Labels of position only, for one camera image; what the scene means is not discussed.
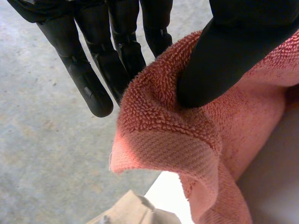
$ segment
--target towel fold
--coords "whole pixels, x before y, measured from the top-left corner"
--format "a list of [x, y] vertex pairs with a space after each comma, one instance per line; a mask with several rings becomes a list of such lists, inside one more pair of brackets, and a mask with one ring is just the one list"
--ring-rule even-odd
[[267, 141], [286, 102], [299, 100], [298, 86], [285, 97], [299, 83], [299, 32], [224, 95], [202, 108], [184, 109], [177, 102], [177, 80], [200, 34], [169, 47], [129, 85], [110, 166], [116, 173], [178, 173], [196, 224], [250, 224], [235, 182]]

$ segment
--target gray floor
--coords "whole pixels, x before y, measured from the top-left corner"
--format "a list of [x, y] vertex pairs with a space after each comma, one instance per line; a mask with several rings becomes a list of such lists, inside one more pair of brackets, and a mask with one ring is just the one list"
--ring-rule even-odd
[[[210, 18], [208, 0], [174, 0], [169, 32], [176, 42]], [[153, 56], [141, 21], [138, 41], [149, 63]], [[108, 118], [94, 117], [41, 31], [5, 0], [0, 77], [1, 224], [83, 224], [128, 189], [144, 194], [158, 176], [109, 171], [119, 109]]]

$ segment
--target folded towel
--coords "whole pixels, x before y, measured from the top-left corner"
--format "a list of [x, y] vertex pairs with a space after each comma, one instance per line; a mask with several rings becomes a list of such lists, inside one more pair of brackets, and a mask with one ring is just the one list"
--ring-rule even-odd
[[184, 109], [177, 102], [177, 79], [200, 34], [172, 45], [129, 85], [110, 166], [116, 173], [178, 173], [196, 224], [250, 224], [235, 182], [283, 115], [286, 90], [299, 83], [299, 32], [224, 95], [202, 108]]

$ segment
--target beige cloth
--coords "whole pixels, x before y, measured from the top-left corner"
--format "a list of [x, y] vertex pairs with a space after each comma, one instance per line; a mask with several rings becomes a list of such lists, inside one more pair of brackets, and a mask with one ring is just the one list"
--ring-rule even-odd
[[128, 191], [111, 209], [87, 224], [181, 224], [170, 212], [155, 209], [143, 196]]

